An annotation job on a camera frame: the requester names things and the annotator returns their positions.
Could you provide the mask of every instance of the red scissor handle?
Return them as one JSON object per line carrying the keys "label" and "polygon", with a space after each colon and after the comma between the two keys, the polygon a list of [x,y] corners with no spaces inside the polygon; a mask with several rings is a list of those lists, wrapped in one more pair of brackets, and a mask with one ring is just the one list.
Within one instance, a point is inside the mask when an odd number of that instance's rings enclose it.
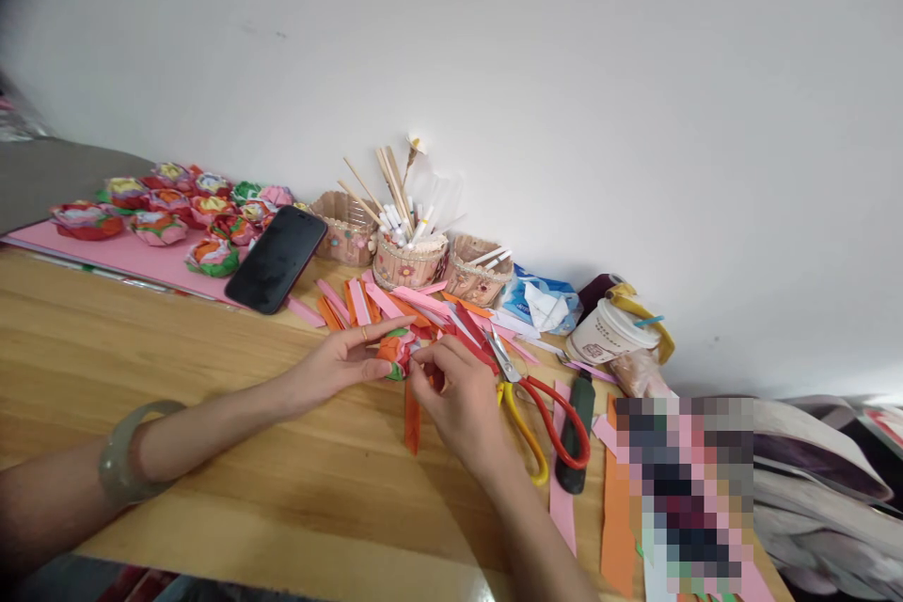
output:
{"label": "red scissor handle", "polygon": [[[580,416],[578,416],[574,407],[557,393],[555,388],[550,388],[539,379],[534,379],[532,376],[525,376],[518,383],[524,387],[539,407],[539,413],[543,416],[543,421],[546,423],[546,430],[548,430],[548,436],[552,440],[552,446],[555,447],[555,451],[561,457],[562,461],[574,470],[586,468],[586,465],[590,462],[590,437],[586,434],[586,428],[583,427],[583,421],[580,420]],[[560,404],[564,409],[564,413],[567,414],[567,418],[574,423],[574,430],[577,431],[577,436],[580,439],[580,456],[576,459],[564,448],[562,439],[555,431],[555,424],[552,422],[552,417],[548,413],[548,409],[546,409],[546,403],[543,401],[540,394],[536,392],[537,388]]]}

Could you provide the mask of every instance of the black phone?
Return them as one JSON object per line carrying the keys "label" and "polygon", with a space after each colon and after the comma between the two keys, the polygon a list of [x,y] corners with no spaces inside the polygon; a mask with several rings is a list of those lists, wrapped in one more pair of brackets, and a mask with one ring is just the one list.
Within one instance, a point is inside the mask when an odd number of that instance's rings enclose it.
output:
{"label": "black phone", "polygon": [[281,208],[227,283],[226,296],[272,315],[284,303],[326,231],[326,224],[316,216],[297,207]]}

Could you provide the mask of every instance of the hand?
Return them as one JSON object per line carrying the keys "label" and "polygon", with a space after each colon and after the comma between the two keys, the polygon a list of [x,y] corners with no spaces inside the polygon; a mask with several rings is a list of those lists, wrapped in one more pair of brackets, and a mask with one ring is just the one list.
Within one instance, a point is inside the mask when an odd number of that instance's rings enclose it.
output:
{"label": "hand", "polygon": [[384,378],[392,363],[368,357],[366,343],[376,343],[392,329],[413,323],[413,316],[333,332],[277,381],[284,398],[284,418],[293,419],[324,403],[344,388]]}
{"label": "hand", "polygon": [[[429,376],[444,382],[441,392]],[[410,380],[442,441],[478,481],[508,465],[516,451],[501,423],[496,379],[461,341],[446,336],[414,353]]]}

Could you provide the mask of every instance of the popsicle stick basket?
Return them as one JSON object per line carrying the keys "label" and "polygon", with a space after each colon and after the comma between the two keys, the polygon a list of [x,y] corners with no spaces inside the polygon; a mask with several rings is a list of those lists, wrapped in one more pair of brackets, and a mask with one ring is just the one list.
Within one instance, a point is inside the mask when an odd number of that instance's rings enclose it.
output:
{"label": "popsicle stick basket", "polygon": [[[368,206],[378,210],[372,202]],[[355,199],[341,191],[323,193],[310,205],[329,230],[317,248],[317,256],[351,266],[368,266],[376,249],[376,222]]]}
{"label": "popsicle stick basket", "polygon": [[514,273],[515,265],[511,257],[499,262],[491,270],[485,268],[490,261],[477,265],[470,265],[467,262],[479,259],[483,254],[498,248],[499,245],[496,243],[472,235],[455,237],[449,265],[443,277],[449,281],[445,291],[481,308],[491,306],[501,288],[511,280]]}
{"label": "popsicle stick basket", "polygon": [[449,241],[444,235],[427,251],[408,251],[381,236],[378,236],[378,241],[373,259],[373,277],[376,284],[387,290],[396,287],[419,289],[433,284],[441,274],[449,250]]}

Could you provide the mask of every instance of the bracelet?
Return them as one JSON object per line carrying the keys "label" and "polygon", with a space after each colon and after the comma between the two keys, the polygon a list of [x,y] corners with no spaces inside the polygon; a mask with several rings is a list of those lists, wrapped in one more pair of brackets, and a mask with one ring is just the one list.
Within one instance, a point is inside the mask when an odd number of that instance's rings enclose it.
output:
{"label": "bracelet", "polygon": [[143,404],[120,421],[110,433],[101,453],[101,463],[97,470],[103,491],[114,505],[125,508],[153,499],[176,482],[173,480],[163,483],[145,483],[138,480],[129,463],[129,448],[132,446],[135,430],[148,414],[157,413],[166,416],[175,414],[181,409],[185,409],[185,405],[175,400],[159,400]]}

